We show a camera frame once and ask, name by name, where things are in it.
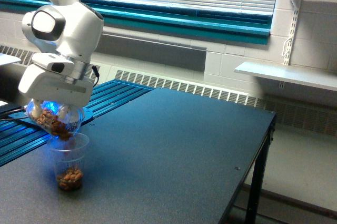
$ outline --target blue light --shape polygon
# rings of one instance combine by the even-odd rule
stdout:
[[[43,103],[43,107],[47,108],[49,111],[52,111],[53,114],[56,114],[58,112],[59,104],[52,101],[45,101]]]

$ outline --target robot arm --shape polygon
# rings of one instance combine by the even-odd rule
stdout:
[[[93,83],[85,77],[103,30],[102,16],[80,0],[50,0],[24,16],[22,29],[34,54],[19,84],[26,97],[83,107]]]

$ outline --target clear plastic cup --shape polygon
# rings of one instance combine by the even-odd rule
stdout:
[[[67,141],[59,138],[48,141],[55,178],[62,190],[72,191],[82,186],[84,159],[89,141],[89,137],[81,133]]]

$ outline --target table leg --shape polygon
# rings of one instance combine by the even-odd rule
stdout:
[[[265,165],[267,161],[269,145],[270,145],[271,137],[272,137],[271,134],[272,134],[272,130],[266,136],[267,139],[265,140],[263,147],[255,161],[252,185],[251,185],[251,189],[249,193],[245,224],[255,223],[257,208],[259,206],[260,192],[262,189],[263,175],[264,175]]]

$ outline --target cinder block wall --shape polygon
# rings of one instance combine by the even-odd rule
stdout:
[[[289,34],[292,14],[290,0],[276,0],[268,45],[195,40],[141,29],[105,26],[98,53],[94,54],[93,59],[252,94],[271,94],[337,106],[332,91],[294,84],[286,84],[280,90],[278,81],[234,73],[239,64],[249,60],[283,62],[282,46]],[[14,43],[33,49],[34,46],[21,32],[22,16],[19,13],[0,12],[0,43]],[[303,2],[299,19],[291,63],[337,72],[337,4]],[[204,60],[200,60],[200,51],[205,53]]]

